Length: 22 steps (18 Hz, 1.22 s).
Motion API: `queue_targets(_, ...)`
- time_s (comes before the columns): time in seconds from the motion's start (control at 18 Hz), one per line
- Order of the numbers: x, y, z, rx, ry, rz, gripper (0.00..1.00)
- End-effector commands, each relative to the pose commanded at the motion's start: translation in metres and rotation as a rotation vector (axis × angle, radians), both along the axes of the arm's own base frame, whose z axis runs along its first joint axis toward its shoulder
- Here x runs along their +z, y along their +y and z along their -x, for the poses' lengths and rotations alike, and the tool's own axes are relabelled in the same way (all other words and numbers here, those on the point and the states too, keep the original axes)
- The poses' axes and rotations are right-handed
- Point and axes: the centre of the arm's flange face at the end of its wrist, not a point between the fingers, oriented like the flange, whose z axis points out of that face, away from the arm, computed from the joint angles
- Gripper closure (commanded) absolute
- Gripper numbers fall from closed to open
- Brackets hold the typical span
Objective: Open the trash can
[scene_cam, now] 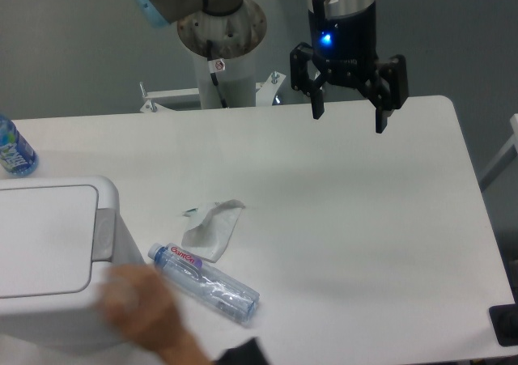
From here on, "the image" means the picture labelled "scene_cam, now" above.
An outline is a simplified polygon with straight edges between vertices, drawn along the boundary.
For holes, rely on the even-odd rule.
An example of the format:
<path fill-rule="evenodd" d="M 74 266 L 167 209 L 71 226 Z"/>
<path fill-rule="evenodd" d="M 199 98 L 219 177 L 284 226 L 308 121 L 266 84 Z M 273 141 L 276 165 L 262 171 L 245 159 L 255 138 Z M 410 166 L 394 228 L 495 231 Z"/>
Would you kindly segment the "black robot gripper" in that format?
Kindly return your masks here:
<path fill-rule="evenodd" d="M 291 88 L 311 100 L 312 117 L 325 112 L 321 86 L 363 90 L 363 96 L 375 107 L 375 130 L 382 134 L 389 117 L 408 99 L 408 74 L 404 55 L 377 61 L 376 4 L 348 15 L 325 13 L 324 0 L 313 0 L 308 12 L 312 47 L 299 43 L 290 52 Z M 310 79 L 312 61 L 321 74 Z"/>

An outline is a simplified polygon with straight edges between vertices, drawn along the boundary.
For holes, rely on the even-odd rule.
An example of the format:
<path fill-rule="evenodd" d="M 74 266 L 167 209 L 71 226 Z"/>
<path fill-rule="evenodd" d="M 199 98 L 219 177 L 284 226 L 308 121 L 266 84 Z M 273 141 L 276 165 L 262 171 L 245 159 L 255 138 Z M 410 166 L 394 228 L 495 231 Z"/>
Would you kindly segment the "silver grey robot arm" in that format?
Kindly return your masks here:
<path fill-rule="evenodd" d="M 156 28 L 175 25 L 193 57 L 203 108 L 256 103 L 253 52 L 265 37 L 263 10 L 253 0 L 135 0 Z M 409 95 L 402 55 L 386 62 L 376 52 L 376 0 L 306 0 L 311 40 L 290 53 L 290 81 L 325 110 L 323 87 L 355 89 L 376 110 L 376 132 Z"/>

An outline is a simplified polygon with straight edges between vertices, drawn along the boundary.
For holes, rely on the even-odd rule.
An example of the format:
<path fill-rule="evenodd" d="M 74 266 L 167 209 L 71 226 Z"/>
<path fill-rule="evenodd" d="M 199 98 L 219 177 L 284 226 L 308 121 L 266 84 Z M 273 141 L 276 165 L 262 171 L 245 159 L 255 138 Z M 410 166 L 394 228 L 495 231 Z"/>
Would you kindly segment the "black sleeve forearm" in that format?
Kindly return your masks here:
<path fill-rule="evenodd" d="M 226 349 L 217 359 L 210 359 L 197 339 L 186 333 L 169 346 L 156 351 L 164 364 L 269 364 L 256 338 Z"/>

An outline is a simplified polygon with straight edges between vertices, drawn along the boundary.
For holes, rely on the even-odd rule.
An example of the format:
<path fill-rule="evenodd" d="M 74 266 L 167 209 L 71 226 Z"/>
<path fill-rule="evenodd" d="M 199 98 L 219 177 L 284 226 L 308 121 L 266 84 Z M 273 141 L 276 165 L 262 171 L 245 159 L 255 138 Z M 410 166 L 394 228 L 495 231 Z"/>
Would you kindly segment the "person's bare hand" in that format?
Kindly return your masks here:
<path fill-rule="evenodd" d="M 192 343 L 174 294 L 150 265 L 109 269 L 97 307 L 124 339 L 161 357 L 179 355 Z"/>

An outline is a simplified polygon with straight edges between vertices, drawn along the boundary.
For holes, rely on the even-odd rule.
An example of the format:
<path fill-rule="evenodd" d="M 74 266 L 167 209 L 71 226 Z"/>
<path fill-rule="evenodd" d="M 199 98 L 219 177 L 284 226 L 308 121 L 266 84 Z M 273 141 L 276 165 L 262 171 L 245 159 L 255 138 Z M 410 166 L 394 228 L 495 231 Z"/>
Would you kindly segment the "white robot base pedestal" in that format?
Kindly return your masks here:
<path fill-rule="evenodd" d="M 286 75 L 274 70 L 256 79 L 256 52 L 266 35 L 264 11 L 253 0 L 226 16 L 198 11 L 176 22 L 179 40 L 190 54 L 197 88 L 147 91 L 140 84 L 141 112 L 165 110 L 165 104 L 200 102 L 202 109 L 272 106 Z"/>

